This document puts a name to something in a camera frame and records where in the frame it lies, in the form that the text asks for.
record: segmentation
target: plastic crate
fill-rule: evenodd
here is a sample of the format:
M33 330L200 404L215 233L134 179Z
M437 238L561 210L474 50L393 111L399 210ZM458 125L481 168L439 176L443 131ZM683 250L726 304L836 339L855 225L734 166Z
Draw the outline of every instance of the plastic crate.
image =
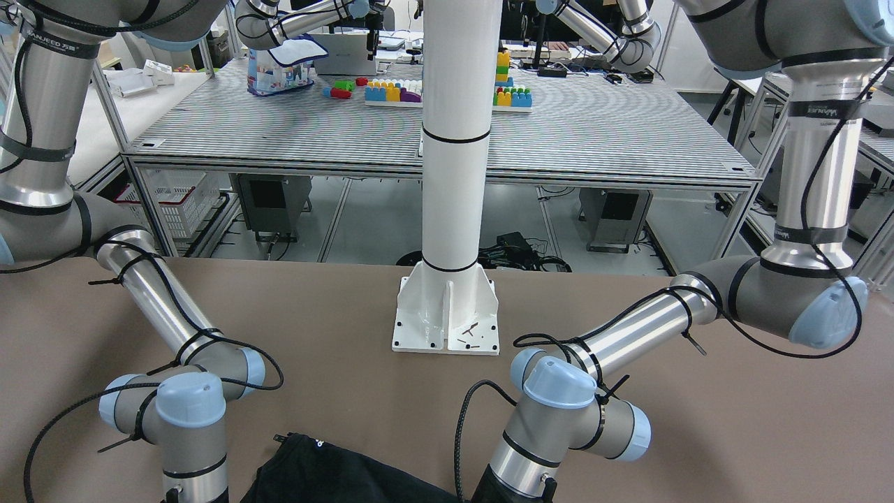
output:
M191 238L220 197L217 177L202 171L162 169L148 171L147 176L149 183L155 187L158 206L171 236L176 239ZM133 185L125 185L113 202L129 209L143 226L148 227L146 213Z

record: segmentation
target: metal table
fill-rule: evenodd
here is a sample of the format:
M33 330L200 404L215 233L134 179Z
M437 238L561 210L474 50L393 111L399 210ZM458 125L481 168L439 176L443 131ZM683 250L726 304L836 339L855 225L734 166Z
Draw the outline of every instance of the metal table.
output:
M755 126L757 116L768 97L777 99L788 106L791 93L791 79L783 73L768 72L748 111L742 133L736 138L736 149L741 149L749 132ZM873 103L894 105L894 97L880 90L873 93ZM783 109L776 129L771 133L770 143L757 166L757 173L763 180L785 137L787 110ZM894 139L882 138L877 132L864 125L860 133L860 155L872 161L880 170L894 176ZM856 257L855 273L865 279L875 290L882 290L894 279L894 212L889 213Z
M135 171L421 178L420 108L369 107L362 92L323 98L320 86L334 80L328 76L259 98L246 91L246 65L229 63L131 142L122 155ZM387 78L418 79L421 72L395 65ZM760 178L668 85L614 86L598 75L544 79L522 71L513 77L532 89L535 111L494 114L488 182L738 193L714 256L728 250ZM163 252L171 253L155 213L148 208Z

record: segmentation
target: black fabric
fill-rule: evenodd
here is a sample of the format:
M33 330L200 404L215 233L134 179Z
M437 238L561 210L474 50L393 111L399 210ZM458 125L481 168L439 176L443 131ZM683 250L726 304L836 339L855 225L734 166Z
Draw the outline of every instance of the black fabric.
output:
M241 503L453 503L456 497L375 459L291 434L257 469Z

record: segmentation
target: brown table surface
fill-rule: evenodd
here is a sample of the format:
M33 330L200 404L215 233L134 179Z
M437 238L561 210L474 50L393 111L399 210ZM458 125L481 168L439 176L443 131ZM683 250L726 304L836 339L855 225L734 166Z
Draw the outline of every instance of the brown table surface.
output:
M509 383L512 338L579 335L667 285L655 277L492 271L502 355L448 356L390 350L407 269L171 263L218 327L264 347L286 373L284 388L228 405L234 501L275 451L273 435L288 431L452 491L453 433L468 387L489 378L518 394ZM86 285L109 276L74 259L0 277L0 501L24 500L28 446L55 413L121 374L171 359L119 286ZM894 306L876 296L863 337L815 362L769 354L722 321L695 328L708 357L680 338L625 370L632 379L620 395L649 415L650 451L632 464L569 453L556 501L894 501L892 326ZM472 401L463 442L467 497L510 412L490 390ZM157 448L131 442L96 453L120 438L95 403L65 419L38 452L38 501L161 499Z

